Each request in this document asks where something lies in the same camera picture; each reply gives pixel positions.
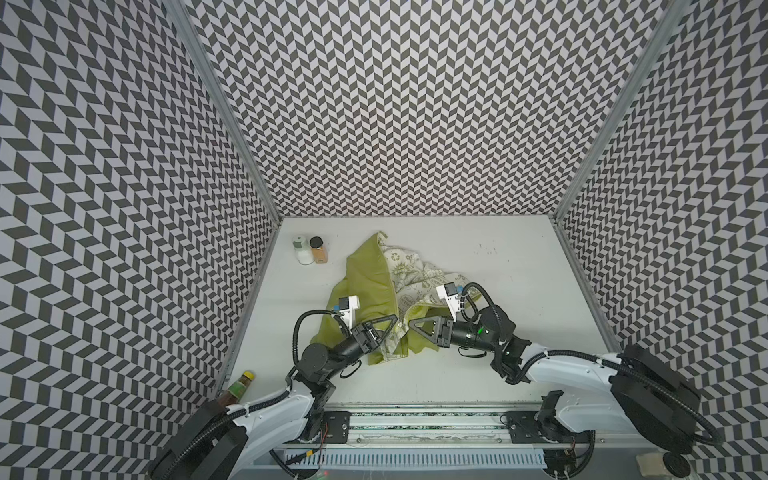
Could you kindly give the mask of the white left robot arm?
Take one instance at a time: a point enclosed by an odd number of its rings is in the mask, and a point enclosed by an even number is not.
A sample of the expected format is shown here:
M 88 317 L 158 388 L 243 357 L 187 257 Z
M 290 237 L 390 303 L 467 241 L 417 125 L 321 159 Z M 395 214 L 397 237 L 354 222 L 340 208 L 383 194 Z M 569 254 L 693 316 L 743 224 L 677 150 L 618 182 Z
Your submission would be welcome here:
M 304 321 L 329 316 L 343 339 L 334 347 L 311 343 L 298 351 Z M 146 471 L 149 479 L 228 479 L 286 442 L 315 439 L 324 407 L 335 391 L 332 379 L 378 350 L 398 323 L 395 315 L 347 325 L 335 310 L 309 310 L 292 332 L 293 366 L 286 386 L 261 399 L 222 406 L 205 403 L 163 447 Z

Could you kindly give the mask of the green and cream printed jacket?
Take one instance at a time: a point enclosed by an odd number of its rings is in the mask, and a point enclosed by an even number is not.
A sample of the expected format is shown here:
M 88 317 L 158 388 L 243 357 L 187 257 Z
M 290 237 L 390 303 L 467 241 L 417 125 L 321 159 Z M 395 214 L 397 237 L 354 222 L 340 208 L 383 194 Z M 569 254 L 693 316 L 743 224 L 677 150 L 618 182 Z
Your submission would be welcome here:
M 443 270 L 414 250 L 390 245 L 387 235 L 378 232 L 347 257 L 345 276 L 332 289 L 328 306 L 335 306 L 342 297 L 356 296 L 360 301 L 356 323 L 388 315 L 398 318 L 384 345 L 368 355 L 368 363 L 375 365 L 436 350 L 436 346 L 411 332 L 407 322 L 432 315 L 448 316 L 447 303 L 438 297 L 437 287 L 468 282 L 464 275 Z

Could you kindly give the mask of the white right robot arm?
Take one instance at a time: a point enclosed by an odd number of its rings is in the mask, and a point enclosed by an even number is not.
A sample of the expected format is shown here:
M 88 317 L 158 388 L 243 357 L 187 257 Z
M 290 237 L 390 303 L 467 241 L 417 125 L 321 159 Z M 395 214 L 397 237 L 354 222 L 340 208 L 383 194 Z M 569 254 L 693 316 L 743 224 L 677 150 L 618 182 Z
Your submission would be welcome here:
M 722 433 L 700 411 L 701 393 L 682 374 L 639 345 L 620 353 L 553 349 L 516 335 L 497 306 L 473 318 L 464 313 L 408 323 L 439 348 L 480 350 L 508 385 L 547 384 L 538 425 L 544 436 L 612 431 L 636 433 L 653 445 L 689 454 L 696 445 L 720 446 Z

